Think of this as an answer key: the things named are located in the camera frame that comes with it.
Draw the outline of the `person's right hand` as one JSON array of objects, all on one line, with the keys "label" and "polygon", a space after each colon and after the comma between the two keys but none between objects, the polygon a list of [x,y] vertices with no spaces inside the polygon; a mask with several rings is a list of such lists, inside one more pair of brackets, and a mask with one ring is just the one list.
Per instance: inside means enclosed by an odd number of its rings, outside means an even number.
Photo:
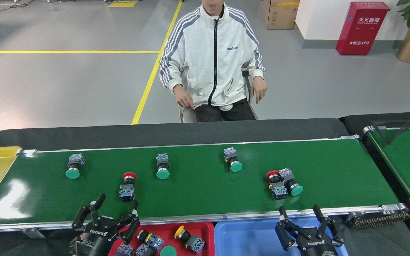
[{"label": "person's right hand", "polygon": [[176,97],[177,104],[185,109],[193,109],[194,102],[192,96],[183,88],[181,84],[176,84],[173,87],[173,93]]}]

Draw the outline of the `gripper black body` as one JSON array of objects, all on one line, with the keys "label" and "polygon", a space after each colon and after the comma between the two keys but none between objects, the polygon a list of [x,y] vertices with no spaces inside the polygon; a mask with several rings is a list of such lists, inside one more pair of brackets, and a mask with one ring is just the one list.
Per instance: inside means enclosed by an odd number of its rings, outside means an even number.
[{"label": "gripper black body", "polygon": [[89,222],[84,232],[70,242],[70,256],[107,256],[116,240],[120,223],[116,220],[98,220],[97,227]]},{"label": "gripper black body", "polygon": [[325,234],[317,238],[316,233],[316,230],[306,230],[304,235],[296,235],[301,256],[337,256],[331,238]]}]

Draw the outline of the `person's left hand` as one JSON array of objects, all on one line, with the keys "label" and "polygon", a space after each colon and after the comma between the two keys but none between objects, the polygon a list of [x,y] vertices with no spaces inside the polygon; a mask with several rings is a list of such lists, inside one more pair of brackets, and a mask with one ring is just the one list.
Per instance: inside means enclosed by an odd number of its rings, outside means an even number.
[{"label": "person's left hand", "polygon": [[250,96],[255,99],[256,104],[262,100],[267,91],[267,83],[261,76],[255,76],[252,80],[252,87],[250,91]]}]

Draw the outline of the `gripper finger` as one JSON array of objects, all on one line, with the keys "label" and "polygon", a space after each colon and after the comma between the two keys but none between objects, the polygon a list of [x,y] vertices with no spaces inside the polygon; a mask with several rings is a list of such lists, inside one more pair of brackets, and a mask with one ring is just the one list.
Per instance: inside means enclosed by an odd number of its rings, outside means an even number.
[{"label": "gripper finger", "polygon": [[140,227],[140,219],[137,214],[138,201],[135,200],[132,204],[130,212],[117,219],[117,238],[123,241],[125,244],[129,244],[133,237],[136,235],[136,231]]},{"label": "gripper finger", "polygon": [[283,250],[288,251],[292,246],[298,246],[295,239],[296,225],[289,220],[284,206],[280,206],[279,212],[280,217],[275,226],[275,233]]},{"label": "gripper finger", "polygon": [[91,202],[89,206],[86,206],[86,205],[82,206],[80,210],[78,211],[77,215],[75,216],[75,219],[73,220],[72,228],[73,229],[82,228],[84,226],[84,221],[89,214],[91,214],[92,226],[98,229],[101,228],[101,222],[99,220],[100,217],[98,215],[98,210],[101,208],[105,199],[106,199],[106,195],[104,193],[101,193],[98,196],[98,199],[96,201]]},{"label": "gripper finger", "polygon": [[324,215],[317,204],[313,206],[313,211],[317,220],[320,222],[320,227],[317,229],[315,237],[325,241],[325,230],[328,228],[332,232],[330,244],[335,247],[341,247],[344,244],[344,238],[339,236],[335,227],[335,220]]}]

